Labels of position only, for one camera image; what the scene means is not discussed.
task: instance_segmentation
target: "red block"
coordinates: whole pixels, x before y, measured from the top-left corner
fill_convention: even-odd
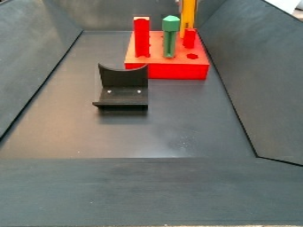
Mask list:
[[[184,48],[193,48],[193,40],[196,36],[196,29],[195,28],[187,28],[184,30],[184,38],[183,38],[183,46]]]
[[[133,17],[135,57],[149,54],[149,17]]]
[[[196,35],[193,49],[183,47],[183,39],[176,36],[175,58],[167,59],[163,53],[163,31],[151,34],[151,57],[135,58],[135,34],[131,35],[128,52],[124,60],[127,69],[148,64],[148,77],[151,79],[204,80],[209,62],[205,56],[200,38]]]

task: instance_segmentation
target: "green peg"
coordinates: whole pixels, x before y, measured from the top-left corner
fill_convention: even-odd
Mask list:
[[[176,32],[180,28],[180,19],[175,16],[167,16],[161,22],[161,30],[164,32],[163,38],[163,56],[173,58],[175,56],[175,39]]]

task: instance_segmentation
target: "hole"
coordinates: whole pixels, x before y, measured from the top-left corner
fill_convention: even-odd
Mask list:
[[[188,59],[192,59],[192,60],[199,59],[199,56],[197,56],[196,54],[193,54],[193,53],[188,53],[188,54],[185,55],[185,57],[187,57]]]

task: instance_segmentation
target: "bin floor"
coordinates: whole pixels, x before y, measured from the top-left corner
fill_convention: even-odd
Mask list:
[[[131,33],[84,33],[0,147],[0,158],[255,157],[213,68],[149,80],[149,109],[103,113],[100,63],[123,68]]]

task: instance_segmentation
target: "gray metal surface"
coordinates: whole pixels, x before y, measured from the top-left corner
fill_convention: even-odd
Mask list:
[[[25,109],[0,158],[252,158],[211,68],[205,81],[149,80],[149,110],[101,114],[99,67],[124,68],[131,33],[84,33]]]
[[[225,0],[197,0],[197,13],[195,14],[195,27],[200,27],[212,17]]]
[[[132,17],[149,16],[151,29],[161,30],[161,19],[177,14],[173,0],[55,0],[84,30],[131,31]]]
[[[52,1],[0,4],[0,137],[81,29]]]
[[[303,164],[301,22],[228,0],[199,31],[257,155]]]
[[[303,225],[303,168],[257,159],[0,160],[1,226]]]

